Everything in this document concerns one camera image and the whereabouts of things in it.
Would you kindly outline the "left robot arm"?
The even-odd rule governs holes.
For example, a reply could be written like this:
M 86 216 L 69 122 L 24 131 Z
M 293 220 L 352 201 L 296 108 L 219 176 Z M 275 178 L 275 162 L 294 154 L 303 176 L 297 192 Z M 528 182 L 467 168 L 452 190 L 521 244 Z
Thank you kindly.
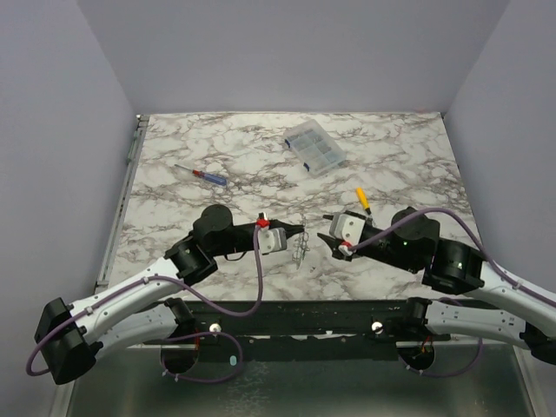
M 285 250 L 288 239 L 303 231 L 301 224 L 270 220 L 263 213 L 252 223 L 236 225 L 228 207 L 205 208 L 191 231 L 141 273 L 79 301 L 49 301 L 36 328 L 27 374 L 38 374 L 32 366 L 41 355 L 43 373 L 63 385 L 86 374 L 110 351 L 166 338 L 186 341 L 195 324 L 176 293 L 191 291 L 216 272 L 218 256 L 251 252 L 260 274 L 261 256 Z

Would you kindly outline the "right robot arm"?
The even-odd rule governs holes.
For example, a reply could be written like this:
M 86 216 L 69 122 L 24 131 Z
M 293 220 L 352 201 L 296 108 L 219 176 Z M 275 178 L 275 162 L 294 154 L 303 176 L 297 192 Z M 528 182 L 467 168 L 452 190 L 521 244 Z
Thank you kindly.
M 366 257 L 412 274 L 444 295 L 463 295 L 489 304 L 467 308 L 442 301 L 412 299 L 399 319 L 410 340 L 424 334 L 463 334 L 503 341 L 527 349 L 539 361 L 555 362 L 555 294 L 501 267 L 476 235 L 472 245 L 440 236 L 430 208 L 398 212 L 389 228 L 379 229 L 364 215 L 327 215 L 329 232 L 320 238 L 343 261 Z

